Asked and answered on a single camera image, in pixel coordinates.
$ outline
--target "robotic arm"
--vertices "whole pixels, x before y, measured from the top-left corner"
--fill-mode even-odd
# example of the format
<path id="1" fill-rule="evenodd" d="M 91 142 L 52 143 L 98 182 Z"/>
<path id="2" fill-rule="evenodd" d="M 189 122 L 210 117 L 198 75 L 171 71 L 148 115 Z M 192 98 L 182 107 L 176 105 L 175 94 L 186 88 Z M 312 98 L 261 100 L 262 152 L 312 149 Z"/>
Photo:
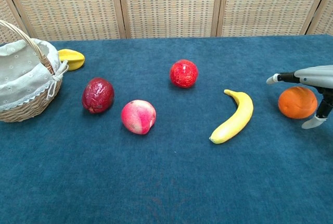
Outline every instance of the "robotic arm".
<path id="1" fill-rule="evenodd" d="M 309 85 L 316 88 L 318 93 L 323 95 L 316 115 L 303 123 L 302 128 L 315 128 L 326 121 L 333 109 L 333 65 L 310 67 L 294 72 L 276 73 L 268 78 L 266 83 L 273 84 L 280 81 Z"/>

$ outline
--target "orange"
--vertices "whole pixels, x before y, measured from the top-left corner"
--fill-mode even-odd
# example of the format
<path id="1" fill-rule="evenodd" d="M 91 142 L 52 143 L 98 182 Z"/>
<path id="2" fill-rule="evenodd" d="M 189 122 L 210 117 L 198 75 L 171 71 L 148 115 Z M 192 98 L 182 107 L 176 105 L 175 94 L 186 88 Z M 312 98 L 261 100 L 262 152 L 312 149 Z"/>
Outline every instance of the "orange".
<path id="1" fill-rule="evenodd" d="M 291 87 L 282 92 L 278 100 L 282 114 L 293 119 L 312 115 L 318 106 L 315 94 L 304 87 Z"/>

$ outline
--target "white cloth liner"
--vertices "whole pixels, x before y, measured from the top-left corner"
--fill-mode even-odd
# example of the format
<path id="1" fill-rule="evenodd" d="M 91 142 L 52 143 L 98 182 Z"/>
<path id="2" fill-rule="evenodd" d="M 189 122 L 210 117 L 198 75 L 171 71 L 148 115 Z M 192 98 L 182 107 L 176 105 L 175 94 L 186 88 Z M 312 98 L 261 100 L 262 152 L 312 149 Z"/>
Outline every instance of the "white cloth liner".
<path id="1" fill-rule="evenodd" d="M 47 99 L 68 70 L 67 61 L 60 62 L 58 51 L 48 42 L 32 39 L 44 53 L 55 72 L 52 76 L 40 63 L 37 53 L 25 40 L 0 47 L 0 111 L 8 110 L 35 99 L 48 89 Z"/>

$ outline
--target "plastic fruit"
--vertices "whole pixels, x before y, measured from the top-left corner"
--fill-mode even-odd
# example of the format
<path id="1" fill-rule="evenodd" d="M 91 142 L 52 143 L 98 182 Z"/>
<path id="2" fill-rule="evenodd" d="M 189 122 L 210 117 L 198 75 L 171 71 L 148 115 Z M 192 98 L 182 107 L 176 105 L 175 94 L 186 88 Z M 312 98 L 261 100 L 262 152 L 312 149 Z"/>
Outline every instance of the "plastic fruit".
<path id="1" fill-rule="evenodd" d="M 238 107 L 236 112 L 219 125 L 209 137 L 209 140 L 215 144 L 224 143 L 237 135 L 247 125 L 253 114 L 253 102 L 248 94 L 231 90 L 224 90 L 224 93 L 233 97 Z"/>
<path id="2" fill-rule="evenodd" d="M 60 61 L 67 60 L 69 71 L 81 68 L 85 61 L 83 54 L 77 51 L 73 51 L 71 49 L 61 49 L 58 51 L 58 54 Z"/>
<path id="3" fill-rule="evenodd" d="M 135 134 L 146 134 L 154 125 L 156 111 L 147 101 L 133 100 L 121 111 L 121 121 L 125 127 Z"/>
<path id="4" fill-rule="evenodd" d="M 282 92 L 278 107 L 282 114 L 293 119 L 302 119 L 312 115 L 318 106 L 315 94 L 308 88 L 295 86 Z"/>
<path id="5" fill-rule="evenodd" d="M 193 86 L 198 77 L 197 66 L 189 60 L 179 60 L 170 69 L 171 82 L 181 88 Z"/>
<path id="6" fill-rule="evenodd" d="M 112 84 L 103 78 L 94 78 L 84 89 L 82 105 L 92 114 L 102 113 L 111 106 L 113 99 Z"/>

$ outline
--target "small yellow fruit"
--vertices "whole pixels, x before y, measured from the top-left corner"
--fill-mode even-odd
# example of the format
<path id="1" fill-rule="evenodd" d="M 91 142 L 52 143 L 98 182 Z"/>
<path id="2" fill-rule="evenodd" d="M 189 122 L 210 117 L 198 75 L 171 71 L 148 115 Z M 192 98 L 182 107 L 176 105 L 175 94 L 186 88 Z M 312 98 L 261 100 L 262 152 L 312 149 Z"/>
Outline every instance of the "small yellow fruit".
<path id="1" fill-rule="evenodd" d="M 238 107 L 236 112 L 219 125 L 209 137 L 209 140 L 215 144 L 224 143 L 237 135 L 250 121 L 253 114 L 253 102 L 248 94 L 232 90 L 224 90 L 224 93 L 233 97 Z"/>
<path id="2" fill-rule="evenodd" d="M 68 61 L 69 71 L 79 69 L 84 64 L 85 58 L 80 52 L 64 48 L 59 50 L 58 53 L 60 61 Z"/>

